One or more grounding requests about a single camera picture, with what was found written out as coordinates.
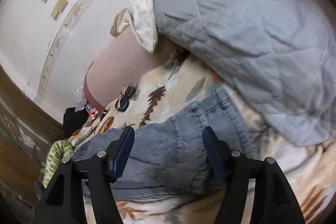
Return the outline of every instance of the white wall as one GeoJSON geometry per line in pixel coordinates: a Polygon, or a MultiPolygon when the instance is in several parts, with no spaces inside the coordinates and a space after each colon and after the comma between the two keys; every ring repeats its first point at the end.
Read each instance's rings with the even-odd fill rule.
{"type": "MultiPolygon", "coordinates": [[[[0,2],[0,63],[32,100],[50,45],[77,0],[67,0],[68,6],[54,21],[50,14],[57,1],[0,2]]],[[[56,120],[62,122],[65,108],[74,106],[80,81],[90,63],[112,41],[109,30],[113,18],[126,5],[127,0],[94,0],[65,41],[41,103],[41,108],[56,120]]]]}

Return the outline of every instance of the denim jeans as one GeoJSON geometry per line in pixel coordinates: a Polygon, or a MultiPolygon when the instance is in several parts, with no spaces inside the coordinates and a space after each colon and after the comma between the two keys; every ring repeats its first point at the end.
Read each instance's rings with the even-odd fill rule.
{"type": "MultiPolygon", "coordinates": [[[[163,123],[135,130],[135,142],[122,177],[111,189],[115,199],[162,198],[177,193],[205,194],[224,184],[212,177],[202,130],[211,126],[220,140],[249,158],[258,150],[243,118],[221,86],[200,102],[193,102],[163,123]]],[[[112,128],[85,143],[74,161],[92,157],[117,140],[123,130],[112,128]]],[[[88,183],[83,192],[89,196],[88,183]]]]}

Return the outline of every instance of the green cloth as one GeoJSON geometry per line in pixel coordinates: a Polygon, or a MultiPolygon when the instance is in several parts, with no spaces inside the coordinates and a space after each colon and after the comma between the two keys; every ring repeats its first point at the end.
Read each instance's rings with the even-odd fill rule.
{"type": "Polygon", "coordinates": [[[48,155],[47,162],[45,164],[43,185],[47,188],[51,178],[56,172],[57,167],[61,164],[61,159],[65,156],[72,156],[74,150],[68,141],[57,141],[51,146],[48,155]]]}

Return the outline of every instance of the black clamp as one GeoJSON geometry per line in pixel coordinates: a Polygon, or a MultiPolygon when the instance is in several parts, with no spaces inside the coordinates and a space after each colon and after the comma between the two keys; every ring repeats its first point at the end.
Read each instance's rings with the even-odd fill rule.
{"type": "Polygon", "coordinates": [[[33,224],[86,224],[82,179],[89,180],[97,224],[122,224],[110,183],[121,177],[134,143],[134,130],[126,127],[120,138],[88,160],[64,157],[44,190],[33,224]]]}
{"type": "Polygon", "coordinates": [[[255,179],[250,224],[305,224],[300,205],[276,160],[246,158],[217,138],[211,127],[203,130],[203,144],[215,174],[228,183],[215,224],[240,224],[249,179],[255,179]]]}
{"type": "MultiPolygon", "coordinates": [[[[203,130],[203,144],[216,175],[228,183],[215,224],[240,224],[249,179],[255,179],[250,224],[305,224],[300,206],[274,158],[246,158],[217,138],[211,127],[203,130]]],[[[121,177],[134,143],[134,130],[126,127],[106,151],[88,160],[62,159],[44,190],[33,224],[87,224],[82,179],[89,180],[97,224],[122,224],[110,183],[121,177]]]]}

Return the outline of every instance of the floral blanket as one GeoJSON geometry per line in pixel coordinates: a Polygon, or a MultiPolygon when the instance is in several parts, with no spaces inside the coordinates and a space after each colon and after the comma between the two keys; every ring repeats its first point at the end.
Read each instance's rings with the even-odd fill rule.
{"type": "MultiPolygon", "coordinates": [[[[145,74],[136,84],[137,92],[125,112],[114,109],[115,102],[95,132],[103,134],[111,127],[134,129],[153,122],[164,122],[196,100],[202,100],[222,80],[201,60],[188,51],[175,47],[170,60],[145,74]]],[[[332,139],[313,147],[296,148],[273,131],[240,96],[226,86],[228,94],[236,103],[253,133],[259,147],[260,160],[274,157],[285,173],[303,211],[305,221],[314,224],[322,215],[336,190],[336,144],[332,139]]],[[[242,223],[249,223],[253,204],[254,185],[249,185],[242,223]]],[[[146,224],[212,224],[221,205],[224,190],[192,199],[176,195],[160,200],[117,200],[124,223],[146,224]]],[[[85,198],[85,210],[89,224],[95,223],[90,199],[85,198]]]]}

